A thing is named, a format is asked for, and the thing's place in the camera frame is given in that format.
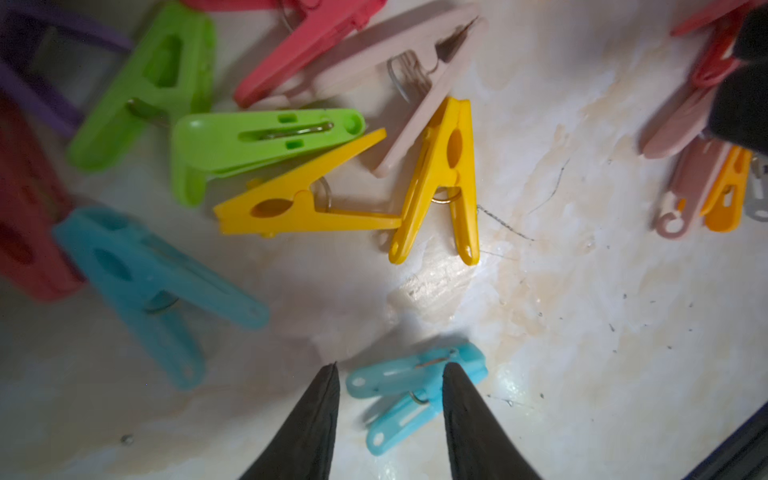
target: purple clothespin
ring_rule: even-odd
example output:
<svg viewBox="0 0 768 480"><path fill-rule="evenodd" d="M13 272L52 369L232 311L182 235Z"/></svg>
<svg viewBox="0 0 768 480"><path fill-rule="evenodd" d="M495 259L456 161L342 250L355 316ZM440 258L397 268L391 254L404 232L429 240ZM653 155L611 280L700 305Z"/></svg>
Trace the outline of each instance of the purple clothespin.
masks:
<svg viewBox="0 0 768 480"><path fill-rule="evenodd" d="M0 91L62 135L73 137L83 114L45 79L27 72L51 26L63 35L110 50L131 51L134 43L91 19L41 0L4 0L0 5Z"/></svg>

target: floor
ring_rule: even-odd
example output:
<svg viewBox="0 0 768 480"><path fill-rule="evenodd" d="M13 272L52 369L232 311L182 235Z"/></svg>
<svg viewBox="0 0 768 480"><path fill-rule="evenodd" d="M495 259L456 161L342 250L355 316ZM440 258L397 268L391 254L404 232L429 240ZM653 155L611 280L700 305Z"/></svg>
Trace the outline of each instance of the floor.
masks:
<svg viewBox="0 0 768 480"><path fill-rule="evenodd" d="M155 2L61 3L138 38ZM389 0L375 21L422 3ZM242 177L184 209L168 185L167 132L151 128L118 167L83 176L31 120L78 201L140 218L272 316L245 332L190 309L208 374L179 392L93 289L46 306L3 283L0 477L234 479L321 365L339 362L343 381L421 342L483 351L478 390L547 480L680 478L757 410L768 399L765 225L661 239L649 224L673 160L637 152L707 38L667 33L706 2L480 3L491 29L453 91L472 101L475 267L456 255L440 205L401 266L385 233L222 237L210 206L242 191ZM229 111L238 80L287 32L275 12L213 17L214 109ZM54 39L39 65L87 109L120 61ZM328 104L358 108L369 131L394 129L409 108L384 73ZM369 173L381 149L334 171L334 201L399 212L412 154L385 180ZM343 392L332 478L449 478L442 420L370 455L372 403Z"/></svg>

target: clothespin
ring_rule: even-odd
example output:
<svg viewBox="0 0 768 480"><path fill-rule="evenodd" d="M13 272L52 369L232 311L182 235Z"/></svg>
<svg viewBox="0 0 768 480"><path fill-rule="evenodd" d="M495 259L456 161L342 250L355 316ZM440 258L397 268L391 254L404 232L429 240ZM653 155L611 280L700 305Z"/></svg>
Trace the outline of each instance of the clothespin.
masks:
<svg viewBox="0 0 768 480"><path fill-rule="evenodd" d="M717 176L707 201L701 208L704 224L713 232L732 232L741 221L746 198L746 183L754 154L746 148L733 146Z"/></svg>
<svg viewBox="0 0 768 480"><path fill-rule="evenodd" d="M449 362L458 363L475 385L488 376L485 356L471 343L433 349L349 374L346 389L356 399L402 395L371 425L366 444L372 454L382 455L442 412L442 373Z"/></svg>
<svg viewBox="0 0 768 480"><path fill-rule="evenodd" d="M310 185L339 165L386 138L382 128L344 144L301 167L251 188L214 208L221 233L319 232L332 230L389 230L400 226L396 215L350 212L326 208L319 212Z"/></svg>
<svg viewBox="0 0 768 480"><path fill-rule="evenodd" d="M445 187L448 200L433 200ZM402 226L392 238L389 261L403 263L431 202L450 203L456 249L467 265L480 261L475 189L475 141L469 100L446 98L424 130L419 162L402 211Z"/></svg>
<svg viewBox="0 0 768 480"><path fill-rule="evenodd" d="M0 272L37 300L59 300L84 283L51 235L71 209L21 111L0 96Z"/></svg>
<svg viewBox="0 0 768 480"><path fill-rule="evenodd" d="M180 389L200 383L205 359L176 307L179 300L248 329L267 323L261 303L113 210L78 208L54 236Z"/></svg>
<svg viewBox="0 0 768 480"><path fill-rule="evenodd" d="M674 211L656 219L656 231L669 240L679 240L699 218L714 181L725 163L731 144L716 138L696 137L683 151L675 167L668 193L676 197ZM679 220L679 229L673 222Z"/></svg>
<svg viewBox="0 0 768 480"><path fill-rule="evenodd" d="M242 108L266 97L353 31L364 29L386 0L298 0L297 4L306 16L301 25L235 90L235 101Z"/></svg>
<svg viewBox="0 0 768 480"><path fill-rule="evenodd" d="M690 78L695 87L713 87L739 67L733 46L744 19L757 5L756 0L715 0L673 28L671 34L677 37L715 23L712 39Z"/></svg>
<svg viewBox="0 0 768 480"><path fill-rule="evenodd" d="M60 35L129 52L134 43L93 20L40 0L3 0L0 4L0 91L25 111L65 137L72 137L83 114L30 67L54 27Z"/></svg>
<svg viewBox="0 0 768 480"><path fill-rule="evenodd" d="M646 158L679 154L707 126L717 88L698 88L643 147Z"/></svg>
<svg viewBox="0 0 768 480"><path fill-rule="evenodd" d="M752 220L768 222L768 159L758 154L751 170L744 213Z"/></svg>
<svg viewBox="0 0 768 480"><path fill-rule="evenodd" d="M246 10L271 10L295 8L297 0L181 0L189 8L202 12L243 12Z"/></svg>
<svg viewBox="0 0 768 480"><path fill-rule="evenodd" d="M182 118L171 138L174 194L194 207L209 177L225 178L335 147L363 134L356 110L251 111Z"/></svg>
<svg viewBox="0 0 768 480"><path fill-rule="evenodd" d="M373 172L377 177L387 176L422 133L453 84L469 68L473 54L488 31L488 21L480 16L475 4L455 7L402 29L402 24L407 24L405 20L407 18L393 18L355 35L339 46L339 49L350 50L351 55L321 71L300 88L265 99L265 104L299 108L331 98L384 63L390 68L390 76L397 82L398 89L404 92L391 69L391 60L401 58L406 76L425 96Z"/></svg>
<svg viewBox="0 0 768 480"><path fill-rule="evenodd" d="M87 172L116 164L147 123L210 110L216 37L213 22L167 3L69 146L69 161ZM171 171L171 176L179 172Z"/></svg>

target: blue clothespin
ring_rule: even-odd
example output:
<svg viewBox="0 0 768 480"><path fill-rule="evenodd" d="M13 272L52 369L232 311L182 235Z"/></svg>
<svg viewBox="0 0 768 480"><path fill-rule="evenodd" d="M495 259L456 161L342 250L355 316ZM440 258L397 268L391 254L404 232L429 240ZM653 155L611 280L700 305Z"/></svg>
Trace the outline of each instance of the blue clothespin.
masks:
<svg viewBox="0 0 768 480"><path fill-rule="evenodd" d="M449 362L458 363L475 385L488 376L485 356L471 343L367 366L349 374L346 389L356 399L404 394L371 425L366 444L372 454L383 454L442 412L442 372Z"/></svg>
<svg viewBox="0 0 768 480"><path fill-rule="evenodd" d="M113 210L78 208L54 237L180 389L200 383L205 359L179 299L248 329L266 325L264 305Z"/></svg>

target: dark object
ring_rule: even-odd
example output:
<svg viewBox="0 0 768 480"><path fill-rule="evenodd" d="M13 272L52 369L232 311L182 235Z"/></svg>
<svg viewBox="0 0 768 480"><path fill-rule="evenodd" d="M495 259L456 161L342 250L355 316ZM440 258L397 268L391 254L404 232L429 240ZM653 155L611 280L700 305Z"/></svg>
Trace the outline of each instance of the dark object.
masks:
<svg viewBox="0 0 768 480"><path fill-rule="evenodd" d="M768 154L768 63L736 70L715 96L709 128L725 141Z"/></svg>
<svg viewBox="0 0 768 480"><path fill-rule="evenodd" d="M456 363L442 374L442 406L453 480L540 480Z"/></svg>
<svg viewBox="0 0 768 480"><path fill-rule="evenodd" d="M515 449L458 363L442 376L453 480L541 480ZM336 441L339 370L326 365L240 480L327 480Z"/></svg>
<svg viewBox="0 0 768 480"><path fill-rule="evenodd" d="M768 474L768 403L699 464L686 480L755 480Z"/></svg>
<svg viewBox="0 0 768 480"><path fill-rule="evenodd" d="M293 407L275 438L240 480L326 480L331 471L339 370L326 365Z"/></svg>
<svg viewBox="0 0 768 480"><path fill-rule="evenodd" d="M752 10L744 19L733 56L744 61L768 60L768 5Z"/></svg>

